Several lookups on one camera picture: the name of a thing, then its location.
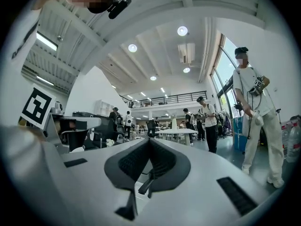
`plastic bottle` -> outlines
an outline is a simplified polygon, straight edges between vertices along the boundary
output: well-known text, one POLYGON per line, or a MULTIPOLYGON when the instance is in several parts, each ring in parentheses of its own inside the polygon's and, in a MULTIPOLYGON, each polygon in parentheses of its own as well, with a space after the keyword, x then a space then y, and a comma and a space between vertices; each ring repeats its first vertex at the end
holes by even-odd
POLYGON ((283 148, 284 159, 286 159, 289 134, 286 126, 282 126, 281 129, 282 129, 282 148, 283 148))
POLYGON ((287 162, 295 162, 300 154, 301 128, 298 123, 294 123, 288 137, 287 162))

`white pants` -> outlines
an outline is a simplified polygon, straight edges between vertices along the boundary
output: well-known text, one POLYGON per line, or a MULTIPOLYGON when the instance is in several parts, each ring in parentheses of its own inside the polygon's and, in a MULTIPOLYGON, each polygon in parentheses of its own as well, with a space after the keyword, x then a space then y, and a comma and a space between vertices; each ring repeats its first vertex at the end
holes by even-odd
MULTIPOLYGON (((279 119, 274 109, 262 118, 264 122, 263 129, 268 141, 270 168, 269 177, 271 179, 281 179, 284 155, 279 119)), ((246 144, 245 160, 243 162, 242 169, 248 170, 252 165, 258 145, 260 130, 261 126, 256 125, 255 121, 251 120, 250 139, 246 144)))

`black rubber pad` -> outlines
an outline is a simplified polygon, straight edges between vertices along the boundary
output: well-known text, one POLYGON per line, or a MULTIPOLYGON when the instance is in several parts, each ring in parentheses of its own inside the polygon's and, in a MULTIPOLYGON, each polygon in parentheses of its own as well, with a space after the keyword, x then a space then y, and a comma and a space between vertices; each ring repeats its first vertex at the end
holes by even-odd
POLYGON ((66 162, 64 162, 64 164, 67 168, 70 168, 70 167, 73 167, 76 165, 83 164, 85 162, 88 162, 88 161, 85 158, 80 158, 80 159, 76 159, 76 160, 72 160, 72 161, 66 161, 66 162))
POLYGON ((230 177, 220 178, 217 183, 222 187, 241 216, 257 207, 257 204, 230 177))

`white pillar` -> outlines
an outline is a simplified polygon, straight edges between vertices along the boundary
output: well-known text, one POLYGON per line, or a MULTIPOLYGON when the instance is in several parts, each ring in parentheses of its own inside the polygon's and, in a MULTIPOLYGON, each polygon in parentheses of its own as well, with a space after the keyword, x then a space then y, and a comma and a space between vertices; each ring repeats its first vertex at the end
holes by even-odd
POLYGON ((152 120, 152 111, 149 111, 149 120, 152 120))

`metal railing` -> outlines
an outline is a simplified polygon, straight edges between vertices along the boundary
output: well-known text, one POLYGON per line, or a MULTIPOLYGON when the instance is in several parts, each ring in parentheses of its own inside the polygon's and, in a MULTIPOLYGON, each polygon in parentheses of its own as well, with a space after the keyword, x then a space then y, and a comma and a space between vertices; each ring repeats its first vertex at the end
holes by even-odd
POLYGON ((153 105, 167 105, 167 104, 176 104, 181 102, 196 101, 197 98, 199 98, 200 96, 204 97, 204 99, 207 99, 206 91, 180 94, 180 95, 174 95, 168 97, 158 97, 158 98, 152 98, 150 100, 148 99, 141 100, 139 102, 136 101, 131 102, 129 99, 126 99, 123 96, 121 96, 121 98, 125 103, 127 103, 128 107, 131 107, 131 103, 132 103, 133 104, 132 107, 137 108, 137 107, 147 107, 153 105))

